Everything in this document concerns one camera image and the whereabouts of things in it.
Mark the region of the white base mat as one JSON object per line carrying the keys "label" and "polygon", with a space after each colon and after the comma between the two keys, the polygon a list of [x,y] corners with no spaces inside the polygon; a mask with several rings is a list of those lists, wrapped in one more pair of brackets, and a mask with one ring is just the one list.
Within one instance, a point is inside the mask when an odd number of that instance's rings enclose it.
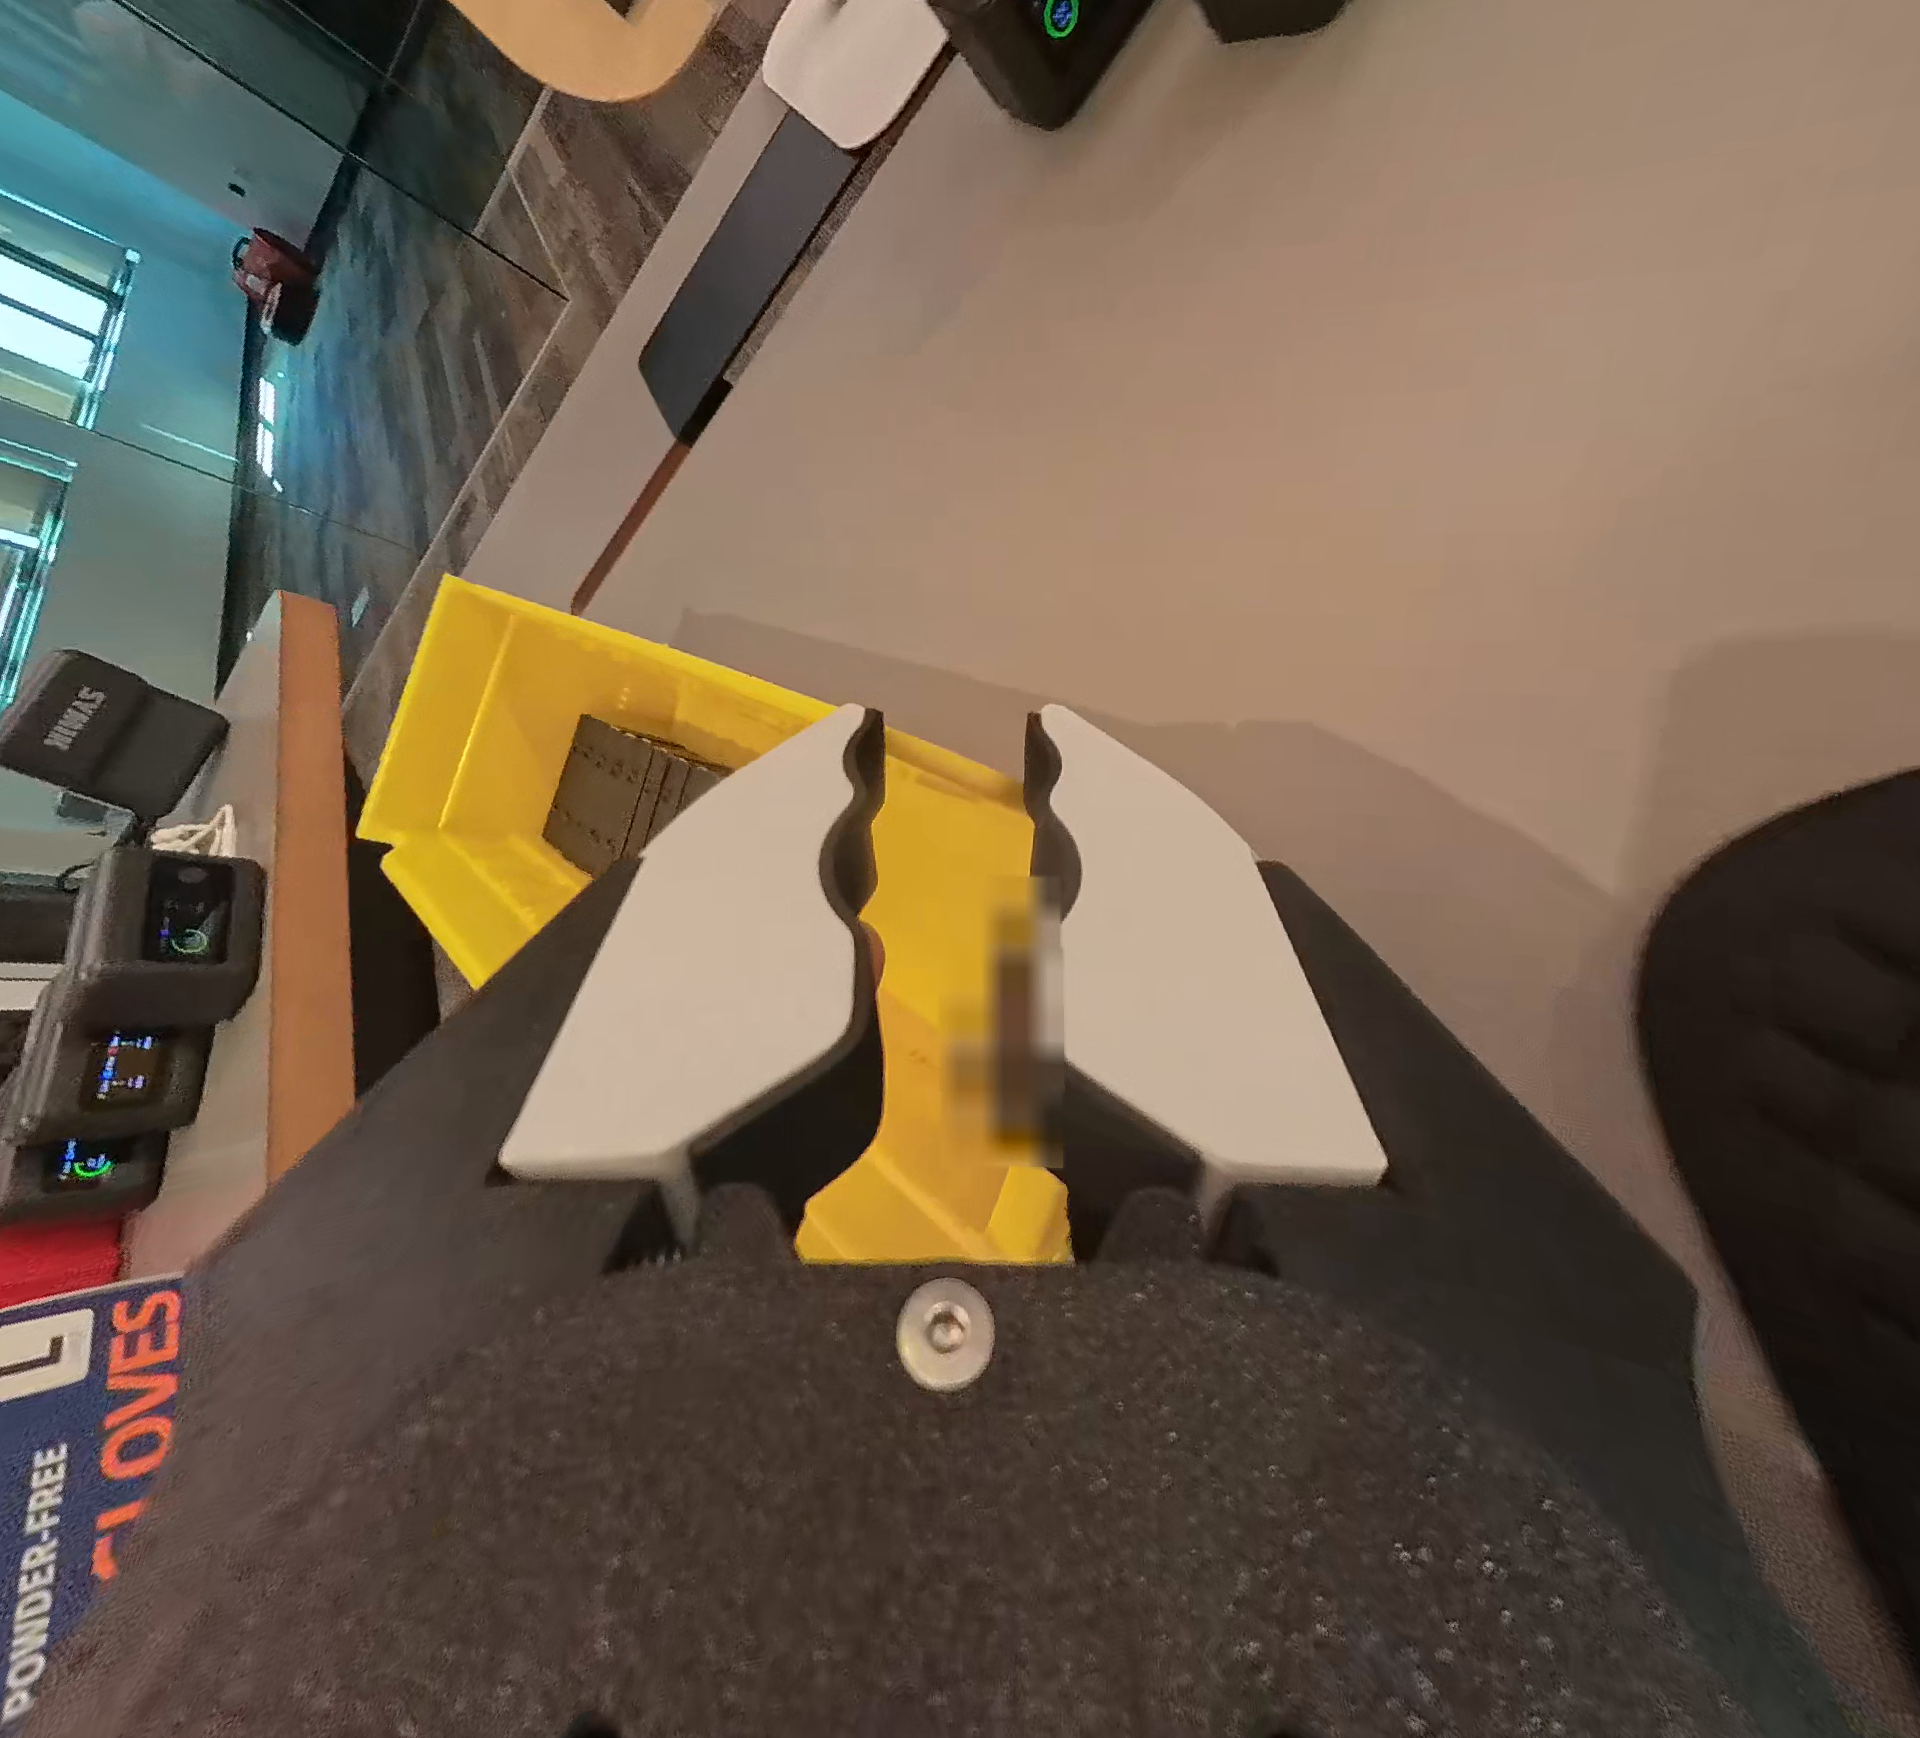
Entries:
{"label": "white base mat", "polygon": [[857,154],[892,131],[947,52],[947,28],[923,0],[790,0],[761,78],[785,109]]}

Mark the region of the blue glove box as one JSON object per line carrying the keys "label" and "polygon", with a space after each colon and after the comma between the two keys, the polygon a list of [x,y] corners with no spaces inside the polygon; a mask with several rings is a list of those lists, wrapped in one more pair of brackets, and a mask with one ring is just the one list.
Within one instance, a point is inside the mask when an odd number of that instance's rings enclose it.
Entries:
{"label": "blue glove box", "polygon": [[2,1313],[2,1641],[49,1651],[127,1561],[178,1445],[190,1296],[151,1275]]}

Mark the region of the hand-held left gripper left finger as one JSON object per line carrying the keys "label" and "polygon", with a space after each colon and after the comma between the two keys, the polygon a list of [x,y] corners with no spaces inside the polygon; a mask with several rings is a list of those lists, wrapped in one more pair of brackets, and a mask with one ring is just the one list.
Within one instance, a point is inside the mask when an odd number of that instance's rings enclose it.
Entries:
{"label": "hand-held left gripper left finger", "polygon": [[825,1184],[878,1122],[876,710],[704,791],[630,868],[499,1148],[516,1179]]}

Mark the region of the wooden work table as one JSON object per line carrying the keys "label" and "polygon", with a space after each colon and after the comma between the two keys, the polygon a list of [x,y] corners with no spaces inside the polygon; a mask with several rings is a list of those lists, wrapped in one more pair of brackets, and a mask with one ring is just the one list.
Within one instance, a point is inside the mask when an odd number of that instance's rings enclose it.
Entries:
{"label": "wooden work table", "polygon": [[[341,652],[330,605],[275,596],[213,700],[221,750],[159,823],[230,812],[230,857],[267,873],[262,968],[213,1028],[202,1105],[169,1134],[158,1200],[120,1221],[2,1229],[2,1306],[188,1269],[354,1100],[348,1007],[347,757]],[[33,1023],[59,1023],[55,970],[33,984]]]}

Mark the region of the dark flat mat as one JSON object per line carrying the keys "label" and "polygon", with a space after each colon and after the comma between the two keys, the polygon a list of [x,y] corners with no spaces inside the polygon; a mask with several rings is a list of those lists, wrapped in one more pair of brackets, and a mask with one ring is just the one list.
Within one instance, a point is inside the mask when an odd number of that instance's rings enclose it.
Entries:
{"label": "dark flat mat", "polygon": [[909,95],[850,147],[763,81],[725,115],[613,314],[613,362],[668,447],[692,447],[726,404],[916,109]]}

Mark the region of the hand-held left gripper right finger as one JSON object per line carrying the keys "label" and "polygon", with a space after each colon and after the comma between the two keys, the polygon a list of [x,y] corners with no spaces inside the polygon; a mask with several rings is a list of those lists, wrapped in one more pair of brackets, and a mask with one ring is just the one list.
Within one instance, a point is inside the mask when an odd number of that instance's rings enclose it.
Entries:
{"label": "hand-held left gripper right finger", "polygon": [[1071,707],[1025,720],[1032,868],[1057,901],[1069,1145],[1198,1196],[1372,1189],[1387,1150],[1245,837]]}

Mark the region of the row of black batteries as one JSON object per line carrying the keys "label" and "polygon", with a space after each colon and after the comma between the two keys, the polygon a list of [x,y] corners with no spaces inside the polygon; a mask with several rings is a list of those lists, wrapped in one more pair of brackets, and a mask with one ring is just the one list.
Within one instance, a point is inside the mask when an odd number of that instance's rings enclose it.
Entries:
{"label": "row of black batteries", "polygon": [[616,860],[637,857],[730,772],[684,744],[579,717],[540,837],[567,864],[598,878]]}

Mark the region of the yellow plastic bin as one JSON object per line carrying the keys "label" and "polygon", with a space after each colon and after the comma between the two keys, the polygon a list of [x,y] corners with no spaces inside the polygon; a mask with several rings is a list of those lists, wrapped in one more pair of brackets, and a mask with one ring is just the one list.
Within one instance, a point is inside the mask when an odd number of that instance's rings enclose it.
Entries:
{"label": "yellow plastic bin", "polygon": [[[608,857],[547,834],[584,717],[737,767],[828,715],[825,700],[444,578],[400,692],[358,833],[467,987],[486,984]],[[988,939],[1025,875],[1019,785],[887,729],[866,908],[884,1098],[870,1148],[816,1194],[806,1262],[1071,1259],[1069,1196],[1032,1150],[994,1145],[984,1074]]]}

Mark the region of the black honeycomb cushion pad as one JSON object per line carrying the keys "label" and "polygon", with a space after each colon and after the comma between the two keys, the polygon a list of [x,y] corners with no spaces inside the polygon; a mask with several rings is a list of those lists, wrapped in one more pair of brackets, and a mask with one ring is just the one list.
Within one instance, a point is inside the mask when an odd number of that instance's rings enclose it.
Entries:
{"label": "black honeycomb cushion pad", "polygon": [[1917,1653],[1917,771],[1700,860],[1634,1038],[1740,1310]]}

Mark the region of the red fire extinguisher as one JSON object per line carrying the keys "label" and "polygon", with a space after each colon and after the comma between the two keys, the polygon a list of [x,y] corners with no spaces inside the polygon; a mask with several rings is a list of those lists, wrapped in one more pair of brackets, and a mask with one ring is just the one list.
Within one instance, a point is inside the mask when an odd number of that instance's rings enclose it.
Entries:
{"label": "red fire extinguisher", "polygon": [[307,338],[317,310],[320,266],[292,241],[265,226],[236,238],[230,283],[275,341],[299,346]]}

